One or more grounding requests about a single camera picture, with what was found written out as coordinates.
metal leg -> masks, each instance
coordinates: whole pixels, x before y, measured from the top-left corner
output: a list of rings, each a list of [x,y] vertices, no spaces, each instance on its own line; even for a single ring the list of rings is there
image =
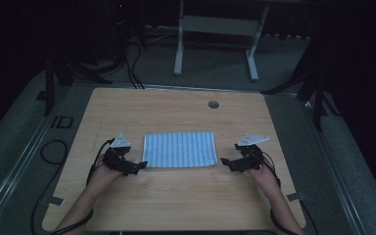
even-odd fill
[[[175,67],[173,74],[181,75],[182,73],[182,58],[184,56],[184,45],[182,44],[182,37],[184,34],[183,29],[184,20],[184,1],[179,1],[179,28],[178,28],[178,48],[176,49]]]
[[[256,62],[255,62],[255,52],[259,43],[261,31],[264,26],[264,21],[267,16],[268,9],[269,9],[268,7],[265,7],[263,9],[260,20],[258,21],[258,26],[256,28],[256,34],[254,37],[253,45],[250,49],[246,50],[246,58],[247,58],[247,63],[249,65],[250,79],[253,81],[259,80],[258,69],[256,68]]]
[[[53,55],[49,55],[45,65],[45,113],[48,117],[54,107],[54,67]]]
[[[313,122],[315,123],[318,131],[322,131],[320,125],[320,117],[322,116],[322,101],[323,101],[323,87],[326,75],[323,73],[316,79],[316,94],[315,94],[315,107],[313,110]]]

gray floor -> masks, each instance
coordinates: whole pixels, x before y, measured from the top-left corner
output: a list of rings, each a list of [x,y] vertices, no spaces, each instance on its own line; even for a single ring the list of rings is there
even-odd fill
[[[242,39],[229,47],[226,43],[199,43],[195,35],[187,38],[180,76],[172,74],[175,37],[149,43],[148,51],[142,52],[135,67],[147,88],[259,92],[289,79],[308,43],[300,39],[263,38],[256,56],[260,79],[253,82],[249,80],[242,48],[247,41]],[[137,48],[130,47],[130,63],[136,55]],[[109,86],[132,88],[124,69],[107,72],[103,77],[114,82]],[[57,84],[56,107],[50,116],[44,117],[44,103],[35,100],[44,89],[44,73],[41,73],[1,121],[0,234],[31,233],[33,207],[57,171],[56,165],[41,160],[39,150],[53,139],[71,145],[91,92],[98,86],[101,85],[78,75],[72,87]],[[311,107],[293,95],[299,87],[298,84],[282,94],[266,96],[297,192],[305,195],[303,202],[320,234],[376,234],[376,183],[361,152],[340,117],[328,113],[322,118],[323,132],[315,130],[310,119]],[[72,117],[72,127],[51,128],[55,116]],[[52,146],[44,155],[58,161],[63,149]],[[54,187],[52,183],[38,205],[34,217],[37,234],[46,234],[40,224]],[[308,217],[305,232],[314,234]]]

wire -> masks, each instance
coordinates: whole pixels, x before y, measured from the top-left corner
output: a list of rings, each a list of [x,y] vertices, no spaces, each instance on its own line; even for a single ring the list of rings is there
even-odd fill
[[[129,61],[127,60],[127,57],[124,59],[124,63],[126,64],[125,70],[127,71],[127,74],[129,76],[129,80],[132,83],[133,87],[135,89],[145,89],[145,87],[142,84],[142,81],[140,80],[139,75],[135,73],[135,66],[137,61],[139,60],[140,54],[142,53],[142,49],[140,46],[134,42],[129,41],[129,44],[134,45],[138,48],[138,54],[136,56],[135,61],[133,62],[132,67],[130,67]]]
[[[61,143],[64,147],[64,154],[63,154],[63,160],[59,163],[56,163],[56,162],[52,162],[50,160],[48,160],[47,158],[44,157],[44,149],[50,145],[50,144],[53,144],[53,143]],[[42,191],[41,195],[39,196],[38,200],[36,201],[34,207],[33,207],[33,210],[32,210],[32,213],[31,213],[31,217],[29,219],[29,222],[30,222],[30,231],[32,234],[36,234],[35,233],[35,213],[36,213],[36,210],[38,208],[38,205],[41,203],[42,199],[44,198],[44,194],[45,192],[47,192],[48,188],[50,187],[50,185],[52,184],[52,182],[54,181],[54,179],[56,178],[56,176],[59,174],[61,168],[63,167],[64,163],[66,162],[67,160],[67,155],[68,155],[68,151],[69,151],[69,148],[67,147],[67,144],[62,141],[62,140],[52,140],[48,143],[46,143],[44,146],[42,146],[41,148],[41,151],[40,151],[40,157],[41,159],[47,163],[47,164],[50,164],[50,165],[58,165],[58,168],[57,168],[57,171],[54,173],[54,175],[52,176],[51,180],[47,183],[47,185],[45,186],[44,190]]]
[[[313,218],[312,216],[310,215],[309,211],[307,210],[305,204],[302,202],[302,200],[299,200],[299,202],[301,203],[301,206],[302,208],[305,210],[306,214],[307,214],[307,217],[309,218],[310,222],[312,223],[312,226],[313,226],[313,229],[315,230],[315,234],[319,234],[319,231],[316,227],[316,224],[315,222],[313,221]]]
[[[101,166],[103,166],[104,164],[100,164],[99,166],[95,167],[94,170],[100,168]]]
[[[176,30],[174,30],[174,31],[172,31],[172,32],[170,32],[170,33],[167,33],[167,34],[165,34],[165,35],[162,35],[162,36],[160,36],[160,37],[157,37],[157,38],[155,38],[155,39],[152,39],[152,40],[150,40],[150,41],[147,41],[146,43],[149,44],[149,43],[153,43],[153,42],[159,41],[159,40],[164,39],[164,38],[166,38],[166,37],[172,36],[173,34],[175,34],[175,33],[177,33],[177,32],[178,32],[178,29],[176,29]]]
[[[70,225],[68,227],[65,227],[65,228],[62,228],[60,230],[57,230],[53,233],[51,233],[50,235],[61,235],[61,234],[66,234],[68,232],[71,232],[73,231],[74,229],[86,224],[90,219],[91,217],[93,216],[93,209],[90,211],[90,213],[84,218],[82,219],[80,222],[77,222],[73,225]]]
[[[256,232],[250,232],[250,233],[245,233],[244,235],[255,235]],[[275,232],[270,231],[270,230],[259,230],[258,231],[259,235],[265,235],[265,234],[271,234],[271,235],[277,235]]]
[[[90,170],[88,171],[87,179],[86,179],[86,181],[85,181],[85,185],[87,185],[88,182],[90,181],[91,175],[93,174],[94,170],[98,169],[100,166],[103,165],[103,164],[100,164],[99,166],[96,167],[97,163],[99,162],[99,157],[100,157],[100,154],[102,153],[103,149],[105,148],[105,146],[106,146],[107,144],[112,144],[113,141],[115,141],[115,139],[107,140],[107,141],[106,141],[105,143],[103,143],[102,146],[100,147],[99,152],[97,152],[96,158],[94,159],[94,163],[93,163],[93,165],[90,167]]]
[[[325,95],[322,95],[323,100],[326,102],[326,105],[328,106],[329,110],[334,114],[335,116],[340,116],[341,114],[338,113],[334,107],[332,106],[331,102],[329,102],[328,98]]]
[[[269,165],[266,161],[263,161],[263,163],[264,163],[264,164],[270,169],[270,171],[273,173],[274,177],[276,177],[276,179],[278,179],[277,174],[276,174],[276,170],[275,170],[275,167],[274,167],[273,159],[272,159],[271,156],[269,156],[267,153],[265,153],[265,152],[262,152],[262,153],[266,155],[266,157],[264,157],[266,160],[267,160],[267,159],[270,159],[272,165]],[[317,229],[317,227],[316,227],[316,224],[315,224],[315,222],[314,222],[312,216],[310,215],[309,211],[307,210],[305,204],[302,202],[302,200],[299,200],[299,202],[301,203],[302,208],[304,209],[304,211],[305,211],[306,214],[307,214],[307,217],[309,218],[310,222],[312,223],[313,229],[315,230],[315,234],[319,234],[319,231],[318,231],[318,229]],[[284,229],[284,228],[283,228],[283,227],[277,222],[276,218],[274,217],[274,214],[273,214],[272,210],[270,210],[270,217],[272,218],[273,223],[275,224],[275,226],[276,226],[277,228],[279,228],[280,230]],[[287,229],[286,229],[286,230],[282,230],[282,231],[285,232],[286,234],[295,234],[295,233],[293,233],[292,231],[288,231],[288,232],[286,232]]]
[[[124,61],[122,61],[120,63],[120,65],[118,67],[116,67],[114,70],[111,70],[109,72],[105,71],[105,73],[102,72],[102,73],[100,73],[100,75],[103,76],[104,78],[106,78],[106,77],[108,77],[110,75],[113,75],[113,74],[117,73],[118,71],[120,71],[123,68],[123,63],[124,63]]]

black cable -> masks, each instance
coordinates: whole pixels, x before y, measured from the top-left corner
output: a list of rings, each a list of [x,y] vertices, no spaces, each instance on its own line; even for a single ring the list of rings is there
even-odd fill
[[[105,143],[103,143],[102,146],[100,147],[99,152],[97,152],[96,158],[94,159],[94,163],[93,163],[93,165],[90,167],[90,170],[88,171],[87,180],[86,180],[86,182],[85,182],[85,185],[87,185],[88,182],[90,181],[91,175],[93,174],[94,170],[98,169],[100,166],[103,165],[103,164],[100,164],[99,166],[96,167],[97,162],[99,161],[99,157],[100,157],[100,155],[101,155],[103,149],[105,148],[105,146],[106,146],[107,144],[112,144],[113,141],[115,141],[115,139],[107,140],[107,141],[106,141]]]
[[[129,76],[129,80],[130,80],[130,82],[132,83],[132,85],[133,85],[133,87],[135,89],[145,89],[145,87],[144,87],[144,85],[143,85],[143,83],[142,83],[139,75],[137,75],[135,73],[136,63],[139,60],[139,57],[140,57],[140,55],[142,53],[142,49],[140,48],[140,46],[137,43],[129,41],[129,44],[134,45],[134,46],[136,46],[138,48],[138,54],[136,56],[135,61],[132,64],[132,66],[130,66],[129,61],[127,60],[127,58],[124,59],[124,63],[126,64],[127,75]]]
[[[279,187],[280,187],[280,179],[277,177],[276,170],[275,170],[275,167],[274,167],[273,159],[272,159],[271,156],[269,156],[267,153],[265,153],[265,152],[262,152],[262,153],[266,155],[266,157],[264,157],[266,160],[267,160],[267,158],[270,159],[272,165],[269,165],[266,161],[263,161],[263,163],[264,163],[264,165],[266,165],[266,166],[270,169],[271,173],[273,173],[273,175],[274,175],[274,177],[277,179],[277,182],[278,182]],[[312,216],[310,215],[309,211],[307,210],[305,204],[302,202],[302,200],[299,200],[299,202],[301,203],[302,207],[304,208],[304,210],[305,210],[305,212],[306,212],[306,214],[307,214],[307,217],[309,218],[310,222],[312,223],[312,226],[313,226],[313,229],[315,230],[315,233],[316,233],[316,234],[319,234],[319,231],[318,231],[318,229],[317,229],[317,227],[316,227],[316,224],[315,224],[315,222],[314,222]],[[284,228],[282,225],[280,225],[280,223],[277,221],[276,217],[274,216],[272,210],[270,210],[270,218],[271,218],[271,220],[273,221],[273,224],[274,224],[279,230],[281,230],[282,232],[284,232],[284,233],[286,233],[286,234],[288,234],[288,235],[295,235],[295,234],[296,234],[296,233],[294,233],[294,232],[292,232],[292,231],[290,231],[290,230]]]
[[[93,209],[90,211],[90,213],[84,218],[82,219],[81,221],[73,224],[73,225],[70,225],[68,227],[65,227],[65,228],[62,228],[60,230],[57,230],[53,233],[51,233],[50,235],[61,235],[61,234],[66,234],[68,232],[71,232],[73,231],[74,229],[86,224],[90,219],[91,217],[93,216]]]
[[[44,149],[50,145],[50,144],[53,144],[53,143],[61,143],[64,147],[64,155],[63,155],[63,160],[59,163],[56,163],[56,162],[52,162],[52,161],[49,161],[48,159],[46,159],[44,157]],[[35,221],[35,213],[36,213],[36,210],[38,208],[38,205],[41,203],[43,197],[44,197],[44,194],[45,192],[48,190],[48,188],[50,187],[50,185],[52,184],[52,182],[54,181],[54,179],[56,178],[56,176],[59,174],[61,168],[63,167],[64,163],[66,162],[67,160],[67,156],[68,156],[68,147],[67,147],[67,144],[62,141],[62,140],[52,140],[48,143],[46,143],[44,146],[42,146],[41,148],[41,151],[40,151],[40,157],[41,159],[47,163],[47,164],[50,164],[50,165],[58,165],[59,167],[57,168],[57,171],[56,173],[52,176],[51,180],[47,183],[47,185],[45,186],[44,190],[42,191],[41,195],[39,196],[38,200],[36,201],[35,203],[35,206],[33,207],[33,210],[32,210],[32,213],[31,213],[31,217],[29,219],[30,221],[30,230],[31,230],[31,233],[32,234],[36,234],[35,233],[35,224],[34,224],[34,221]]]
[[[325,100],[325,103],[326,105],[328,106],[329,110],[332,112],[332,114],[334,114],[335,116],[340,116],[341,114],[338,113],[334,107],[332,106],[331,102],[329,102],[328,98],[325,96],[325,95],[322,95],[323,96],[323,99]]]
[[[307,210],[307,208],[306,208],[305,204],[302,202],[302,200],[299,200],[299,202],[301,203],[302,208],[304,208],[304,210],[305,210],[305,212],[307,214],[307,217],[309,217],[309,220],[312,223],[313,229],[315,230],[315,234],[318,235],[319,231],[318,231],[318,229],[317,229],[317,227],[315,225],[315,222],[313,221],[312,216],[310,215],[309,211]]]
[[[270,230],[259,230],[260,232],[263,232],[263,233],[268,233],[268,234],[272,234],[272,235],[277,235],[275,232],[272,232]]]
[[[103,74],[105,72],[112,71],[112,70],[116,69],[122,63],[123,63],[123,61],[120,61],[118,58],[113,58],[113,62],[110,65],[107,65],[107,66],[104,66],[104,67],[101,67],[101,68],[97,68],[97,69],[94,69],[94,70],[91,70],[91,71],[93,71],[97,74]]]

table leg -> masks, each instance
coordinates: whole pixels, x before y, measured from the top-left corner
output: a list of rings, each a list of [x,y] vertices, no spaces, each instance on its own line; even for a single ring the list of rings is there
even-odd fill
[[[50,55],[45,63],[45,112],[48,117],[54,107],[54,61]]]
[[[247,63],[249,65],[249,71],[250,71],[250,79],[253,81],[259,80],[258,69],[256,68],[256,62],[255,62],[255,52],[256,52],[256,48],[258,47],[259,39],[261,37],[261,31],[264,26],[264,21],[267,16],[268,9],[269,9],[268,7],[265,7],[263,9],[260,20],[258,21],[258,26],[256,28],[253,45],[250,49],[246,50]]]
[[[175,67],[173,74],[181,75],[182,73],[182,58],[184,56],[184,45],[182,44],[182,37],[184,34],[183,29],[184,21],[184,1],[179,1],[179,28],[178,28],[178,48],[176,49]]]

